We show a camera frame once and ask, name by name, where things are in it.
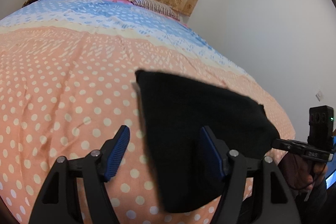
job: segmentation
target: hand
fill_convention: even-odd
[[[312,164],[300,156],[287,153],[279,163],[279,168],[290,187],[301,189],[308,185],[301,191],[309,191],[322,182],[328,170],[325,164],[315,162],[313,171],[319,177],[313,182],[314,178],[310,175]]]
[[[313,189],[314,186],[320,185],[328,170],[328,167],[324,163],[311,162],[301,158],[300,156],[293,156],[295,157],[294,160],[297,164],[296,174],[293,180],[293,186],[296,189],[301,189],[308,185],[306,188],[302,189],[302,191],[310,191]],[[310,175],[312,165],[314,165],[314,174],[318,175],[318,177],[315,179],[312,177],[312,175]]]

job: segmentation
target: camera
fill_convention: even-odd
[[[307,143],[295,140],[275,139],[272,147],[317,162],[332,161],[334,109],[318,106],[309,109],[310,131]]]

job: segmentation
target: bedspread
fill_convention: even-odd
[[[28,223],[37,194],[60,155],[83,157],[122,124],[131,138],[106,184],[121,223],[210,222],[214,200],[194,212],[159,205],[140,130],[134,72],[162,70],[250,96],[282,138],[294,129],[284,110],[243,69],[173,19],[110,0],[40,0],[0,21],[0,195]],[[276,162],[284,152],[269,152]],[[252,189],[246,181],[244,197]],[[91,223],[82,181],[79,196]]]

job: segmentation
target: striped pillow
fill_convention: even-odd
[[[169,16],[175,20],[180,21],[179,14],[168,5],[162,4],[156,0],[130,0],[133,5],[157,12],[159,14]]]

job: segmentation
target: wall outlet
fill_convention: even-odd
[[[318,99],[319,102],[322,101],[323,98],[324,98],[324,95],[323,95],[321,90],[319,90],[319,92],[317,92],[317,94],[315,96],[316,96],[316,98]]]

